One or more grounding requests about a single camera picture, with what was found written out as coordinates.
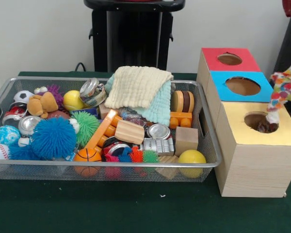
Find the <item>green spiky ball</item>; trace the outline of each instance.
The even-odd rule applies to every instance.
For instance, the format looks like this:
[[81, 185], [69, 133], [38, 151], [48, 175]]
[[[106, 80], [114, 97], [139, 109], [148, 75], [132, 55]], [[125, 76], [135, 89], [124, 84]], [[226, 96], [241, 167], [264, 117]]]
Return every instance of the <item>green spiky ball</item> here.
[[[159, 158], [155, 151], [145, 150], [143, 154], [143, 162], [144, 163], [158, 163]], [[145, 167], [145, 170], [150, 173], [155, 171], [155, 167]]]
[[77, 120], [80, 125], [80, 131], [77, 134], [77, 142], [84, 148], [96, 132], [100, 122], [95, 116], [87, 112], [75, 112], [72, 114], [72, 117]]

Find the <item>light blue cloth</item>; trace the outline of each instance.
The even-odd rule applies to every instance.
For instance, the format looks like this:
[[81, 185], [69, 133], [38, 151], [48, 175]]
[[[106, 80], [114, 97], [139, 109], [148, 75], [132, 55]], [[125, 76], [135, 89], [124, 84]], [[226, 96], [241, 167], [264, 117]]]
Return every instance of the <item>light blue cloth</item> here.
[[[109, 78], [105, 85], [105, 90], [110, 93], [113, 88], [114, 75]], [[142, 117], [153, 123], [160, 123], [169, 126], [170, 121], [170, 96], [171, 96], [171, 81], [165, 82], [156, 93], [149, 108], [131, 108]]]

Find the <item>basketball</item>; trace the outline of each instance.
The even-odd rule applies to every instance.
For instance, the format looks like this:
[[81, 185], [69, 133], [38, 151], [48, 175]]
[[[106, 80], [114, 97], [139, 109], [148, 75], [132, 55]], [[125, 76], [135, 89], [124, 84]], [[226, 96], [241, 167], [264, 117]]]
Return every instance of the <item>basketball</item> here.
[[[76, 162], [101, 162], [101, 155], [94, 149], [81, 149], [74, 157]], [[92, 177], [97, 174], [100, 167], [96, 166], [75, 166], [76, 173], [83, 177]]]

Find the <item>white wall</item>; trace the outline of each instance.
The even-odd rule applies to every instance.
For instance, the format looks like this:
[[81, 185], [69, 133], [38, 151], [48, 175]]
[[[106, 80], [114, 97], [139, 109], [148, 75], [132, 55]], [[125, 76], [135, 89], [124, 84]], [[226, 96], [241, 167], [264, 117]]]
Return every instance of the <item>white wall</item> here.
[[[280, 0], [187, 0], [174, 13], [168, 69], [196, 72], [201, 47], [247, 47], [268, 76], [289, 19]], [[20, 71], [93, 70], [82, 0], [0, 0], [0, 85]]]

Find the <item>stacked boxes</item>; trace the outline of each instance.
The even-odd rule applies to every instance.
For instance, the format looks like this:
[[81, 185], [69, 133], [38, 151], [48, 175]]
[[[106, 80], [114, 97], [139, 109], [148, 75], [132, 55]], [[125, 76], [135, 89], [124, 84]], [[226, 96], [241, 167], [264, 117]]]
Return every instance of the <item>stacked boxes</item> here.
[[272, 87], [247, 49], [204, 48], [204, 88], [223, 154], [215, 169], [223, 197], [283, 197], [291, 181], [291, 118], [279, 111], [273, 133], [260, 133]]

